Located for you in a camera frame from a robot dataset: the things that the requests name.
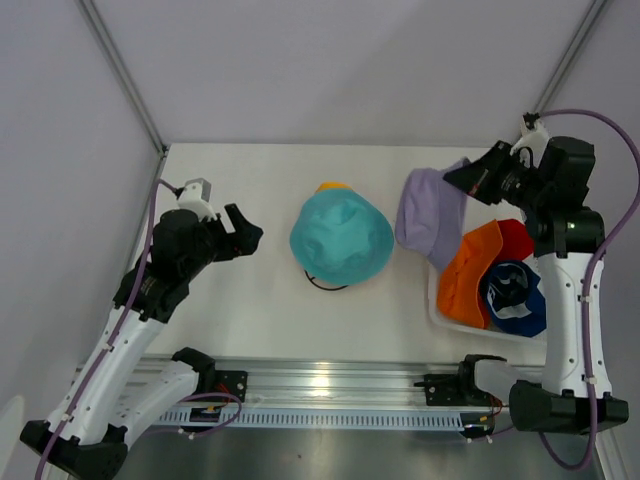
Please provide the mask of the yellow bucket hat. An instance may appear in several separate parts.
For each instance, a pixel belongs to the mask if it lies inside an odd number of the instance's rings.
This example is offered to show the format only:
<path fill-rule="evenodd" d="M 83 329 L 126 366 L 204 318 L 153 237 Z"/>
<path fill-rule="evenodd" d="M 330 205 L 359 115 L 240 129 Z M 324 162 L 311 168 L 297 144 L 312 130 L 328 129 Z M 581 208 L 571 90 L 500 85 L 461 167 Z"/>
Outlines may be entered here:
<path fill-rule="evenodd" d="M 324 182 L 316 189 L 315 193 L 321 193 L 321 192 L 332 191 L 332 190 L 352 191 L 352 188 L 349 185 L 340 183 L 340 182 Z"/>

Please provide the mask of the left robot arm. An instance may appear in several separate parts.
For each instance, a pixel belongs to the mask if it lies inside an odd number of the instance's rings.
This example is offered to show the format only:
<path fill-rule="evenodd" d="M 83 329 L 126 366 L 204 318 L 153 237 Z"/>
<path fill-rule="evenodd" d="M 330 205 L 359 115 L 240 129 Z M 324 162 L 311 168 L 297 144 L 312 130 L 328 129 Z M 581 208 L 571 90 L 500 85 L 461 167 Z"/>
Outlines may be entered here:
<path fill-rule="evenodd" d="M 101 341 L 71 389 L 44 420 L 30 420 L 20 435 L 41 464 L 76 479 L 112 479 L 140 436 L 174 404 L 191 400 L 241 399 L 220 390 L 215 360 L 196 349 L 176 352 L 160 377 L 134 398 L 121 394 L 139 360 L 190 293 L 190 283 L 207 266 L 250 256 L 263 231 L 240 209 L 217 214 L 179 208 L 150 222 L 143 252 L 114 296 Z"/>

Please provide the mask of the lavender bucket hat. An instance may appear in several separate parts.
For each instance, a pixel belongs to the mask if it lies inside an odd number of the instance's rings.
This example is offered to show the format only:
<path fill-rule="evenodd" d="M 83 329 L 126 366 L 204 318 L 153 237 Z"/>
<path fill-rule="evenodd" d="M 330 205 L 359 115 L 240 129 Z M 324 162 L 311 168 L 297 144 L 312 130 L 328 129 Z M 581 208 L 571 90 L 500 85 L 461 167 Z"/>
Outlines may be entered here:
<path fill-rule="evenodd" d="M 412 170 L 399 200 L 397 242 L 423 255 L 438 272 L 448 267 L 459 250 L 467 202 L 467 196 L 446 182 L 444 174 L 469 163 L 462 158 L 444 170 Z"/>

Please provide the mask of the teal bucket hat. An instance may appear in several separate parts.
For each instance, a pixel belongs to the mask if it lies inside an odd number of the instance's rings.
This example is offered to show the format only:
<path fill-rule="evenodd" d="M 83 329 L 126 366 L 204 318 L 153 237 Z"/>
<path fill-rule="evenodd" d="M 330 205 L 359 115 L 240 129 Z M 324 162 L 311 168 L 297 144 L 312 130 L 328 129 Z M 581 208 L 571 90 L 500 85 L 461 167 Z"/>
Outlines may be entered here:
<path fill-rule="evenodd" d="M 289 237 L 300 266 L 336 287 L 378 275 L 391 259 L 394 242 L 384 214 L 346 187 L 316 190 L 302 205 Z"/>

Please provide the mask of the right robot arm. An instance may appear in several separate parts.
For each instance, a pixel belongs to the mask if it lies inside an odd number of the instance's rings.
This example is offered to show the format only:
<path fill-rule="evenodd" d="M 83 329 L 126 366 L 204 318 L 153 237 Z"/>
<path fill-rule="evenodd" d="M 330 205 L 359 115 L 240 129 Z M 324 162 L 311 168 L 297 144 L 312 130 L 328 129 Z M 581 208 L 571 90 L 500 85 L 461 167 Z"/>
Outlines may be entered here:
<path fill-rule="evenodd" d="M 456 379 L 457 395 L 477 404 L 489 394 L 506 401 L 519 431 L 586 435 L 626 423 L 629 405 L 612 394 L 600 339 L 602 216 L 585 206 L 595 165 L 592 144 L 559 136 L 537 165 L 499 141 L 444 180 L 486 205 L 505 201 L 525 215 L 546 301 L 546 359 L 540 381 L 506 361 L 476 357 Z"/>

